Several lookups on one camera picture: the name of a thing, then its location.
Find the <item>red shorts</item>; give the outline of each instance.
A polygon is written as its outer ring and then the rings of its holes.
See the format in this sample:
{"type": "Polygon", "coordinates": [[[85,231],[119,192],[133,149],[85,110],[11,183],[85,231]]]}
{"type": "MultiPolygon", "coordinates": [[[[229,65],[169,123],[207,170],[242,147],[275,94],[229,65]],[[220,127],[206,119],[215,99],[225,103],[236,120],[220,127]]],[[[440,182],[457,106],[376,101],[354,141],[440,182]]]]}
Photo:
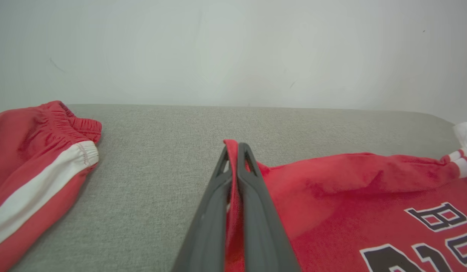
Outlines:
{"type": "Polygon", "coordinates": [[[101,127],[60,101],[0,113],[0,271],[73,205],[101,127]]]}

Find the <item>wall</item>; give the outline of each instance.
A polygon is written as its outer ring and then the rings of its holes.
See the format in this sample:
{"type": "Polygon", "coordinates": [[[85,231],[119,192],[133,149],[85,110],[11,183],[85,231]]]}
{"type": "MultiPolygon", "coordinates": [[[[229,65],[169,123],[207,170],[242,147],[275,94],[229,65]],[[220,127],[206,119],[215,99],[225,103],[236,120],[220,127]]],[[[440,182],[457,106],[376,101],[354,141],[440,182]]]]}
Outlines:
{"type": "Polygon", "coordinates": [[[467,120],[467,0],[0,0],[0,111],[65,103],[467,120]]]}

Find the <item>gray fabric surface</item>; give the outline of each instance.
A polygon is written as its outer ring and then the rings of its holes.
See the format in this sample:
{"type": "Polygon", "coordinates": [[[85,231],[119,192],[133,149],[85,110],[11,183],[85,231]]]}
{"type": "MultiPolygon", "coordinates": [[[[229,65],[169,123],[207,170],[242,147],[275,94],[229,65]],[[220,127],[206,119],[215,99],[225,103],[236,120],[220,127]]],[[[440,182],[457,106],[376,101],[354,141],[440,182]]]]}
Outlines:
{"type": "Polygon", "coordinates": [[[441,158],[459,148],[432,115],[292,108],[70,105],[103,124],[99,165],[74,207],[12,271],[168,271],[224,138],[280,165],[369,151],[441,158]]]}

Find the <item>clothing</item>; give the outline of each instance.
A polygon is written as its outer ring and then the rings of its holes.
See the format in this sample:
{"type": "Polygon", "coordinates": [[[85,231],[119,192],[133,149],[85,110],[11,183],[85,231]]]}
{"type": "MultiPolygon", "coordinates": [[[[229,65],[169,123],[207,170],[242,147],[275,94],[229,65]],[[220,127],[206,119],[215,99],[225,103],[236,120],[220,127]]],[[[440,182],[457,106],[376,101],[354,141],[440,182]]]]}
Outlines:
{"type": "MultiPolygon", "coordinates": [[[[467,124],[456,127],[467,132],[467,124]]],[[[467,271],[467,133],[442,160],[371,153],[259,163],[302,271],[467,271]]],[[[226,270],[244,270],[237,142],[226,270]]]]}
{"type": "Polygon", "coordinates": [[[0,113],[0,271],[73,205],[101,128],[60,101],[0,113]]]}

